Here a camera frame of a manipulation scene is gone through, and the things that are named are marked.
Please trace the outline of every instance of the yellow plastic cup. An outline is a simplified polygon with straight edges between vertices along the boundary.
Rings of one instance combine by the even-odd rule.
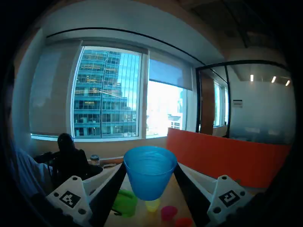
[[[145,201],[146,208],[149,212],[155,212],[160,206],[160,199]]]

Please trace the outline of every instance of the wooden table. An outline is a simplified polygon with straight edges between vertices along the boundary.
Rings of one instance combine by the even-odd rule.
[[[132,191],[131,185],[126,174],[121,189],[126,189]],[[154,213],[148,212],[145,201],[138,199],[138,204],[136,206],[136,214],[131,218],[124,218],[121,216],[116,216],[114,214],[109,214],[105,227],[112,226],[130,226],[130,227],[152,227],[152,226],[161,226],[161,227],[173,227],[175,220],[178,218],[191,218],[191,213],[187,207],[186,201],[183,197],[181,189],[177,183],[177,180],[174,176],[170,178],[170,181],[164,190],[164,193],[160,197],[160,206],[158,210]],[[178,209],[178,213],[171,222],[162,222],[161,221],[161,209],[165,206],[175,206]]]

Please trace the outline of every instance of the window sill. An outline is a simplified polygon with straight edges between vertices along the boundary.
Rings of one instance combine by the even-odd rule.
[[[167,137],[167,135],[147,135],[146,139],[162,138]]]
[[[58,136],[42,136],[42,135],[31,135],[32,139],[35,140],[48,140],[48,141],[57,141]],[[124,138],[90,138],[90,139],[84,139],[84,138],[75,138],[74,142],[114,142],[114,141],[128,141],[128,140],[140,140],[141,138],[139,136],[137,137],[124,137]]]

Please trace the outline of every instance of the building facade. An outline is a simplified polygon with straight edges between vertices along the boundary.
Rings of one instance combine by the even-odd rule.
[[[138,136],[140,56],[85,47],[74,91],[75,138]]]

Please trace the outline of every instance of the wooden door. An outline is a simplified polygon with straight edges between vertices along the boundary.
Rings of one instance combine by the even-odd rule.
[[[205,71],[199,73],[201,81],[200,133],[212,135],[215,119],[214,80]]]

